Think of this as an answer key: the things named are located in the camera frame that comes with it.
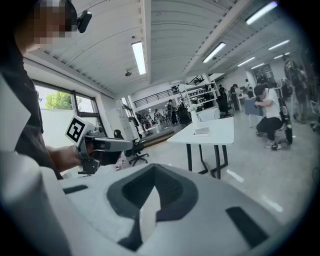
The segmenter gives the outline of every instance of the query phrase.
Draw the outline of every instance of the ceiling beam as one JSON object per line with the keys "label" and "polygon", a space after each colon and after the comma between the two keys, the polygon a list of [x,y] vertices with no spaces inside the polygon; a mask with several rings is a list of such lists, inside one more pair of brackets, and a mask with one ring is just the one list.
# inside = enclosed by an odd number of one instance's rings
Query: ceiling beam
{"label": "ceiling beam", "polygon": [[144,39],[144,63],[148,76],[148,83],[151,84],[151,0],[141,0],[142,31]]}
{"label": "ceiling beam", "polygon": [[69,67],[68,65],[62,63],[61,61],[57,60],[56,58],[50,56],[49,54],[37,49],[33,50],[31,52],[28,52],[25,56],[25,59],[29,61],[36,62],[42,66],[45,66],[51,70],[54,70],[60,74],[63,74],[72,80],[78,81],[81,84],[84,84],[104,95],[107,95],[109,97],[114,97],[114,94],[101,85],[95,83],[94,81],[90,80],[83,74],[79,73],[75,69]]}
{"label": "ceiling beam", "polygon": [[204,44],[200,47],[196,56],[192,58],[190,63],[186,66],[183,74],[186,75],[193,66],[198,62],[199,59],[203,58],[206,51],[216,42],[217,39],[223,34],[223,32],[228,28],[228,26],[234,22],[242,11],[251,3],[253,0],[239,0],[231,10],[222,19],[219,25],[213,30],[211,35],[205,40]]}

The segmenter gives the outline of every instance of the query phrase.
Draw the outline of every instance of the ceiling light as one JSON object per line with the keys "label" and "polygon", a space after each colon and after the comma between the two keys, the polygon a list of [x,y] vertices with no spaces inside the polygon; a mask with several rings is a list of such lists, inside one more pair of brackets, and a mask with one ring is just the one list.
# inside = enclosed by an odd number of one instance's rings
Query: ceiling light
{"label": "ceiling light", "polygon": [[283,46],[283,45],[285,45],[285,44],[287,44],[287,43],[289,43],[289,42],[290,42],[290,40],[285,40],[285,41],[283,41],[283,42],[281,42],[281,43],[278,43],[278,44],[270,47],[269,50],[273,50],[274,48],[277,48],[277,47],[279,47],[279,46]]}
{"label": "ceiling light", "polygon": [[264,63],[261,63],[261,64],[259,64],[259,65],[257,65],[257,66],[254,66],[254,67],[252,67],[251,69],[253,70],[253,69],[255,69],[255,68],[257,68],[257,67],[260,67],[260,66],[262,66],[262,65],[264,65]]}
{"label": "ceiling light", "polygon": [[278,4],[275,1],[272,1],[271,3],[268,3],[258,11],[256,11],[254,14],[252,14],[249,18],[245,20],[245,22],[250,25],[254,23],[257,19],[261,18],[263,15],[265,15],[267,12],[271,11],[273,8],[277,7]]}
{"label": "ceiling light", "polygon": [[243,64],[245,64],[245,63],[247,63],[247,62],[249,62],[249,61],[252,61],[254,58],[255,58],[255,57],[252,57],[252,58],[250,58],[250,59],[247,59],[245,62],[240,63],[240,64],[238,65],[238,67],[242,66]]}
{"label": "ceiling light", "polygon": [[136,64],[139,69],[140,75],[146,73],[146,66],[145,66],[145,58],[144,58],[144,50],[142,48],[142,42],[134,42],[131,44],[134,52],[134,57]]}
{"label": "ceiling light", "polygon": [[225,43],[221,42],[219,45],[213,49],[212,52],[203,60],[203,63],[207,63],[213,56],[215,56],[223,47],[225,47]]}

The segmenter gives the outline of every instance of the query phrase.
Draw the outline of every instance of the headset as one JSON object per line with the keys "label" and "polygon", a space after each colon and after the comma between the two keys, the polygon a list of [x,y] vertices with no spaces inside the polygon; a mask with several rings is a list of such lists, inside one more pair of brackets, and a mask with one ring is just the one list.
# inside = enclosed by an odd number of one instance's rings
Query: headset
{"label": "headset", "polygon": [[71,0],[65,0],[65,8],[66,21],[70,21],[69,28],[66,26],[66,32],[78,30],[80,33],[84,33],[92,18],[92,13],[88,10],[84,10],[81,16],[77,16],[76,8],[72,4]]}

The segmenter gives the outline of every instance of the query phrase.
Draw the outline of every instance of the office chair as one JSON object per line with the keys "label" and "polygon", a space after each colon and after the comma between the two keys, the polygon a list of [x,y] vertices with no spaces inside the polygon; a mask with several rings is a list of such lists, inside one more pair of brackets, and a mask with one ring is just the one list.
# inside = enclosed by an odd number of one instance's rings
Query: office chair
{"label": "office chair", "polygon": [[[116,130],[117,131],[117,135],[114,136],[116,139],[124,139],[124,137],[122,137],[121,135],[121,131],[120,130]],[[147,164],[148,161],[146,159],[144,159],[143,157],[144,156],[149,156],[148,153],[146,154],[141,154],[141,151],[145,148],[143,141],[138,141],[136,142],[136,140],[138,140],[138,138],[135,138],[132,140],[133,142],[133,147],[131,150],[127,150],[126,152],[124,152],[124,155],[128,158],[128,157],[131,157],[133,156],[133,159],[131,159],[129,161],[129,164],[131,165],[131,163],[134,161],[133,165],[132,166],[135,166],[135,164],[137,163],[138,160],[143,160],[145,161],[145,163]]]}
{"label": "office chair", "polygon": [[191,123],[191,119],[186,108],[179,109],[176,114],[179,117],[179,122],[181,125],[188,125],[189,123]]}
{"label": "office chair", "polygon": [[220,96],[216,99],[216,102],[219,105],[220,118],[229,118],[234,116],[233,114],[229,113],[229,110],[231,110],[232,107],[228,106],[227,97]]}

